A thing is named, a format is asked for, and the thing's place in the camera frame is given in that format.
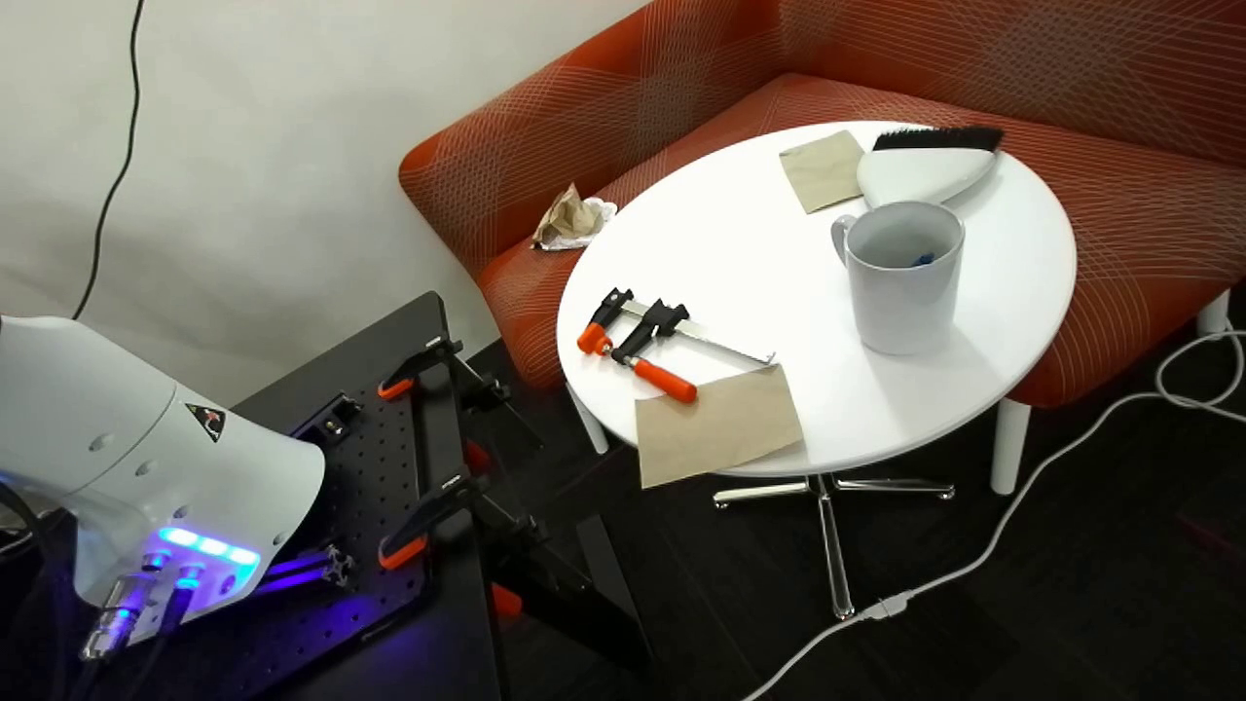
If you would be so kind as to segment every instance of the white mug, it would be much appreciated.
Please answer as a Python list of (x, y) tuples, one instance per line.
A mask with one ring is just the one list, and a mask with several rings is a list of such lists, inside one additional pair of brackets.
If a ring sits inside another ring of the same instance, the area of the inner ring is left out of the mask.
[(966, 232), (936, 202), (889, 202), (831, 228), (855, 336), (875, 354), (936, 354), (953, 324)]

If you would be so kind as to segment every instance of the white robot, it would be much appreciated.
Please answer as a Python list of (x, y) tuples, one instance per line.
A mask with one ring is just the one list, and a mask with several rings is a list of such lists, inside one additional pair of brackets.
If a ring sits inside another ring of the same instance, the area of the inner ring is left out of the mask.
[(0, 480), (77, 520), (81, 660), (244, 600), (325, 486), (314, 445), (269, 433), (75, 319), (0, 315)]

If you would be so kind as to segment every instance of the floor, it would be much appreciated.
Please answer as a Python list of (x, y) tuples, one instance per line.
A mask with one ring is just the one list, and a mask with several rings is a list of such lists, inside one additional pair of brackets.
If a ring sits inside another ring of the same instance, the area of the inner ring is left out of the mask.
[[(1029, 469), (1094, 424), (1112, 398), (1150, 391), (1167, 351), (1075, 411), (1036, 413)], [(505, 380), (499, 346), (475, 368)], [(1225, 346), (1202, 346), (1167, 384), (1212, 398), (1232, 368)], [(499, 495), (558, 534), (602, 520), (652, 652), (641, 672), (624, 672), (543, 621), (502, 624), (517, 701), (746, 698), (832, 624), (811, 500), (714, 512), (717, 480), (637, 495), (635, 455), (592, 455), (560, 400), (517, 398), (510, 413), (469, 419), (469, 433), (491, 450)], [(979, 421), (868, 471), (953, 480), (953, 503), (839, 500), (855, 608), (987, 551), (1009, 508), (987, 490), (988, 442), (994, 424)], [(768, 698), (1218, 701), (1242, 689), (1246, 429), (1142, 400), (1044, 471), (987, 569), (896, 621), (827, 639)]]

